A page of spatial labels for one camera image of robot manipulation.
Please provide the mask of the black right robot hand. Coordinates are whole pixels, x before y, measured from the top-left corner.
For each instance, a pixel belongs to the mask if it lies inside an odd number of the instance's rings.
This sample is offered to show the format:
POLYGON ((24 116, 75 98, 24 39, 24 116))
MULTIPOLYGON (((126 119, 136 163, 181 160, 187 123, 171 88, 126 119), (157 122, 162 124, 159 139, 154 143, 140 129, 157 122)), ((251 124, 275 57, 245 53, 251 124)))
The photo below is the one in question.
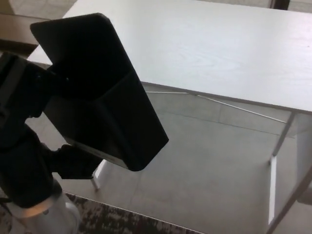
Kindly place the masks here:
POLYGON ((6 198, 31 208, 61 191, 52 174, 64 179, 92 179, 101 158, 75 146, 56 151, 41 143, 26 124, 38 118, 53 97, 64 97, 68 81, 18 55, 0 57, 0 186, 6 198))

